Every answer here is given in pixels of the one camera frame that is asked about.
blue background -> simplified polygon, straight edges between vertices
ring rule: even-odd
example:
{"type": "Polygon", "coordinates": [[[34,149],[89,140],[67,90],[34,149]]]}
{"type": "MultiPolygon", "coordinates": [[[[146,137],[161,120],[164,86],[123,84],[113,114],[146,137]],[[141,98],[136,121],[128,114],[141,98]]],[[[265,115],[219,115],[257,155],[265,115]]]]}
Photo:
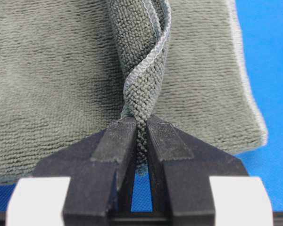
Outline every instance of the blue background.
{"type": "MultiPolygon", "coordinates": [[[[269,131],[267,146],[238,155],[262,178],[273,210],[283,211],[283,0],[237,0],[246,67],[269,131]]],[[[5,210],[13,186],[0,187],[5,210]]],[[[135,176],[132,211],[151,211],[149,176],[135,176]]]]}

clamp jaw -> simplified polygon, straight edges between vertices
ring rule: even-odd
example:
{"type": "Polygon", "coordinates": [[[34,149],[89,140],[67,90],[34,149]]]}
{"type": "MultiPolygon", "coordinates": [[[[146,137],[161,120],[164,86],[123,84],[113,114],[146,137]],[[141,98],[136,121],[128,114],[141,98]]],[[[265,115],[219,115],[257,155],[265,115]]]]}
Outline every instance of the clamp jaw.
{"type": "Polygon", "coordinates": [[[153,115],[147,122],[153,212],[131,213],[136,128],[134,118],[123,118],[37,164],[33,177],[71,177],[63,208],[65,225],[156,221],[213,226],[208,177],[247,176],[242,162],[153,115]]]}

stitched hem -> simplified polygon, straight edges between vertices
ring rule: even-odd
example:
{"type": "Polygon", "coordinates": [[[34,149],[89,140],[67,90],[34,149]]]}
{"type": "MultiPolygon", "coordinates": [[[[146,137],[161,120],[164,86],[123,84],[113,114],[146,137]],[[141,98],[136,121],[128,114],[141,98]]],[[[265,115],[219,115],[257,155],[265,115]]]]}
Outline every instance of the stitched hem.
{"type": "Polygon", "coordinates": [[[154,60],[157,58],[157,56],[162,52],[165,43],[168,39],[170,30],[171,30],[171,7],[168,2],[168,0],[162,1],[162,6],[164,9],[165,14],[165,27],[164,30],[156,43],[155,47],[150,51],[150,53],[146,56],[145,59],[143,59],[127,76],[124,84],[124,90],[123,95],[124,99],[126,99],[126,92],[128,88],[133,84],[133,82],[142,75],[143,72],[146,71],[146,69],[154,62],[154,60]]]}
{"type": "Polygon", "coordinates": [[[157,13],[154,9],[154,6],[151,0],[142,0],[142,2],[143,2],[143,6],[146,8],[150,22],[152,24],[152,28],[155,33],[156,41],[158,41],[161,36],[161,27],[159,24],[157,13]]]}
{"type": "Polygon", "coordinates": [[[242,33],[241,33],[241,28],[240,28],[240,24],[239,24],[239,20],[237,16],[236,3],[235,3],[235,0],[225,0],[225,2],[229,9],[229,22],[230,22],[230,27],[231,27],[232,39],[233,39],[233,47],[234,47],[234,52],[236,55],[236,60],[237,60],[237,64],[238,64],[239,71],[240,71],[241,83],[242,83],[243,90],[244,90],[243,93],[247,100],[247,103],[250,106],[252,113],[255,116],[255,120],[257,121],[257,124],[260,130],[262,131],[261,145],[266,145],[268,131],[267,131],[266,124],[264,122],[262,113],[258,109],[258,106],[251,92],[250,81],[247,76],[246,67],[245,67],[242,33]]]}

folded towel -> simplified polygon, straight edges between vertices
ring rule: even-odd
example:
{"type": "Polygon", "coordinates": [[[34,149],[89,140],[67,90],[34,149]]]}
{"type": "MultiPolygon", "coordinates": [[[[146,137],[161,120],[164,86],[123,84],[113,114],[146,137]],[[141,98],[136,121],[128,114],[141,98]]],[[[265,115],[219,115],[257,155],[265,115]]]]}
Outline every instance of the folded towel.
{"type": "Polygon", "coordinates": [[[234,0],[0,0],[0,184],[121,112],[141,161],[151,113],[229,153],[263,145],[234,0]]]}

white pad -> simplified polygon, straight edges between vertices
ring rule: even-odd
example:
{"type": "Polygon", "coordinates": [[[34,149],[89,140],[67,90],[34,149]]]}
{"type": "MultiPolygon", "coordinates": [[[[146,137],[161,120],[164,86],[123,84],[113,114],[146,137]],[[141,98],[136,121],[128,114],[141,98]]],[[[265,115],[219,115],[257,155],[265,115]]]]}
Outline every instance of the white pad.
{"type": "Polygon", "coordinates": [[[258,177],[209,177],[215,226],[272,226],[273,211],[258,177]]]}
{"type": "Polygon", "coordinates": [[[8,203],[6,226],[63,226],[70,178],[23,178],[8,203]]]}

